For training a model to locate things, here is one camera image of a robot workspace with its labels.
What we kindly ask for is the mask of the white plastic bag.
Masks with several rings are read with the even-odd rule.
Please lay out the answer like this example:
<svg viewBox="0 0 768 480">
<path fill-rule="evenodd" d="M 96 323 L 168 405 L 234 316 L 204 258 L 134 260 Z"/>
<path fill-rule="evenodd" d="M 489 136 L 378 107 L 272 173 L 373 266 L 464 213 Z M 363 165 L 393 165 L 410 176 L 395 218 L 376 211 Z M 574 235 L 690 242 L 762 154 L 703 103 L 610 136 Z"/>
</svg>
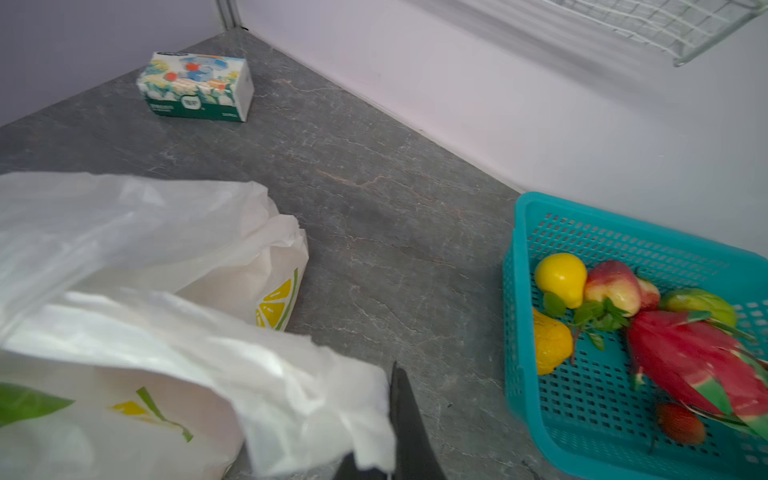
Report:
<svg viewBox="0 0 768 480">
<path fill-rule="evenodd" d="M 391 472 L 389 380 L 289 334 L 308 263 L 255 182 L 1 178 L 1 475 Z"/>
</svg>

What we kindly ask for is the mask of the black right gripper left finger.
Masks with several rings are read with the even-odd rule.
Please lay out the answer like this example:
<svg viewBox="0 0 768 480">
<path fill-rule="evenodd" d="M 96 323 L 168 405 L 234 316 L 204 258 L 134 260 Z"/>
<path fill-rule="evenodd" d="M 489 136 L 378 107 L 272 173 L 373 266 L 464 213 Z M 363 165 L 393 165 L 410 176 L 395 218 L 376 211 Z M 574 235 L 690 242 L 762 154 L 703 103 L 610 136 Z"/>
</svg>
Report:
<svg viewBox="0 0 768 480">
<path fill-rule="evenodd" d="M 377 468 L 360 469 L 353 453 L 346 455 L 338 466 L 333 480 L 388 480 L 389 475 Z"/>
</svg>

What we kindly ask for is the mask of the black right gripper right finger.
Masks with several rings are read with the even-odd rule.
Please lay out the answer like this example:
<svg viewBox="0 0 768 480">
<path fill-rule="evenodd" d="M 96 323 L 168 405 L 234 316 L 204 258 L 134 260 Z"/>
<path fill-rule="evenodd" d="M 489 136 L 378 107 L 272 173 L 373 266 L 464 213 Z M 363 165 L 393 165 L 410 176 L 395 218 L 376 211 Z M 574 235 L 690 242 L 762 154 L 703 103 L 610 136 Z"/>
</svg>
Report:
<svg viewBox="0 0 768 480">
<path fill-rule="evenodd" d="M 391 479 L 445 480 L 407 372 L 397 363 L 392 367 L 389 407 L 396 436 L 396 465 Z"/>
</svg>

